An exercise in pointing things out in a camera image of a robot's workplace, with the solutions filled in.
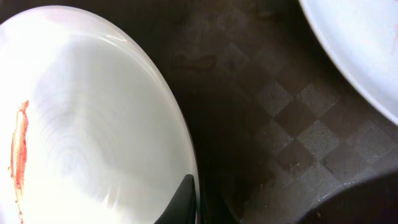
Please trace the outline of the white plate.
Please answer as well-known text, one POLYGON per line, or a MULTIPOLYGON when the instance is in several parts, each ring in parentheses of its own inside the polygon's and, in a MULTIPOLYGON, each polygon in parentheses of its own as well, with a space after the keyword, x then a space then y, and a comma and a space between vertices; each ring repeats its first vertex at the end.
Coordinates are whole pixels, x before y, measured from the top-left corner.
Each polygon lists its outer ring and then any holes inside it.
POLYGON ((194 176, 167 82, 125 32, 43 6, 1 24, 1 222, 155 223, 194 176))

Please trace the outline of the pale blue plate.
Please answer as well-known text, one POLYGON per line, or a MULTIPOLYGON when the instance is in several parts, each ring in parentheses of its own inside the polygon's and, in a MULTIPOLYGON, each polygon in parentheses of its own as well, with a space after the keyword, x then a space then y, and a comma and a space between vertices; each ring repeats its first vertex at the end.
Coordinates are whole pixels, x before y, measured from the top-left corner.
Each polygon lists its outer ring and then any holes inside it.
POLYGON ((397 1, 300 0, 324 51, 381 114, 397 122, 397 1))

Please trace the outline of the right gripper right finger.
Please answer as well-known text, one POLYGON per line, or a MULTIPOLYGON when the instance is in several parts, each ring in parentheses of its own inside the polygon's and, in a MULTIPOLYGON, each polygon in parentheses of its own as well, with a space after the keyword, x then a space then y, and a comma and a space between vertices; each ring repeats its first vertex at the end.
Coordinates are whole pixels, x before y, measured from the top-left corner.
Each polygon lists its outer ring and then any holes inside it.
POLYGON ((218 192, 206 190, 201 193, 202 224, 238 224, 218 192))

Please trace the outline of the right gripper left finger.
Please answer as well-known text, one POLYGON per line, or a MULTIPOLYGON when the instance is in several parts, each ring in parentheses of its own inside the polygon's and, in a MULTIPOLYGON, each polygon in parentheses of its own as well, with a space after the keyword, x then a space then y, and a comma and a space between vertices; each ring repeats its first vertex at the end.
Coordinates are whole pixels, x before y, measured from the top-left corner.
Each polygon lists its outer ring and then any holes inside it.
POLYGON ((187 174, 155 224, 195 224, 196 200, 194 176, 187 174))

